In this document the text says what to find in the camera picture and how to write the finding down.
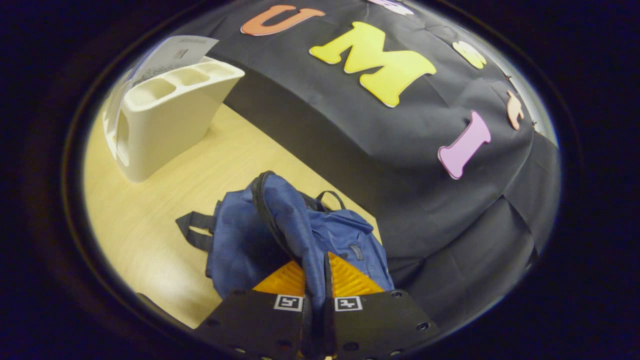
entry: orange soft finger pad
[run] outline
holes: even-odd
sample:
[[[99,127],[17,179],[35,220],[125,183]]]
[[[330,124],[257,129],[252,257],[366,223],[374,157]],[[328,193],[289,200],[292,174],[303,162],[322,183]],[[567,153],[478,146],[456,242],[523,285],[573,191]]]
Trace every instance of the orange soft finger pad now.
[[[274,271],[253,288],[263,293],[305,296],[305,275],[295,261]]]
[[[333,297],[345,297],[381,293],[384,290],[355,266],[339,256],[329,253]]]

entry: foam letter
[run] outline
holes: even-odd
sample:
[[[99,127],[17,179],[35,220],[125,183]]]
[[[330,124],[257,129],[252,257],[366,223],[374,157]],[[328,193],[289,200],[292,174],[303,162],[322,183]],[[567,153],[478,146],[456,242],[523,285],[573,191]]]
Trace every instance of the foam letter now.
[[[511,121],[511,126],[514,129],[520,129],[520,124],[518,123],[518,115],[522,120],[524,120],[524,112],[522,111],[522,104],[520,100],[513,95],[511,90],[507,90],[507,94],[509,94],[509,102],[507,102],[507,114],[509,115],[509,121]]]
[[[264,13],[245,22],[245,24],[242,25],[242,28],[240,28],[240,32],[244,34],[253,35],[256,37],[259,37],[262,35],[271,35],[271,34],[279,33],[283,30],[289,29],[291,26],[294,26],[295,24],[303,20],[307,20],[310,17],[324,15],[324,13],[320,10],[300,9],[300,11],[296,15],[293,15],[292,17],[289,17],[288,19],[279,22],[278,24],[270,25],[270,26],[262,25],[265,21],[278,15],[279,13],[285,12],[287,10],[295,10],[295,9],[296,7],[291,5],[272,6],[269,10],[265,11]]]
[[[491,142],[491,133],[484,120],[471,111],[471,124],[451,146],[438,150],[438,159],[455,180],[462,177],[462,169],[483,143]]]
[[[390,108],[400,103],[400,93],[424,74],[435,74],[436,68],[415,51],[383,51],[385,33],[364,22],[354,22],[353,29],[309,53],[329,64],[337,64],[340,54],[351,48],[344,72],[380,67],[374,74],[360,76],[360,84]]]
[[[459,41],[451,44],[453,49],[462,55],[463,58],[469,61],[469,64],[474,67],[481,69],[486,64],[486,60],[478,50],[474,49],[473,46],[467,44],[464,41]]]

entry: backpack handle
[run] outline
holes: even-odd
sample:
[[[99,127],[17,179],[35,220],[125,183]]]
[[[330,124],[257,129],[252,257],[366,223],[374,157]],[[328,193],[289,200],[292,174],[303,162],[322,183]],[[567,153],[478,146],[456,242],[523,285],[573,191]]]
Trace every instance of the backpack handle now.
[[[346,210],[347,208],[344,207],[344,203],[342,202],[342,199],[340,199],[340,197],[338,196],[338,194],[336,194],[335,192],[331,191],[331,190],[325,190],[323,192],[321,192],[317,197],[316,200],[318,201],[322,201],[322,196],[324,196],[324,193],[330,193],[331,195],[333,195],[336,199],[338,199],[338,202],[340,203],[340,207],[343,210]]]

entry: screw hole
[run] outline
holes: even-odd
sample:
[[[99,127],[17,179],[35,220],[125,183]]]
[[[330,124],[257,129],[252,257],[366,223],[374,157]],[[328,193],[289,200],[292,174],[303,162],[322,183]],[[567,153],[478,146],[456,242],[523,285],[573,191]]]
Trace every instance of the screw hole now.
[[[280,347],[280,350],[282,351],[288,351],[292,346],[291,341],[289,340],[278,340],[276,341],[276,344]]]
[[[346,343],[342,346],[345,351],[356,351],[360,348],[358,343]]]

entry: letter m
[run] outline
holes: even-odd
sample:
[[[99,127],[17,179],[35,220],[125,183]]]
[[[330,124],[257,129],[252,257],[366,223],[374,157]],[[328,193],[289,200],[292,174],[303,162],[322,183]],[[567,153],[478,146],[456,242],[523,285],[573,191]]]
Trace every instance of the letter m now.
[[[400,93],[424,74],[435,74],[436,68],[415,51],[383,51],[385,33],[364,22],[356,21],[353,29],[324,46],[314,46],[309,53],[329,64],[337,64],[340,54],[351,48],[344,72],[363,71],[382,66],[374,74],[360,76],[360,84],[390,108],[400,103]]]

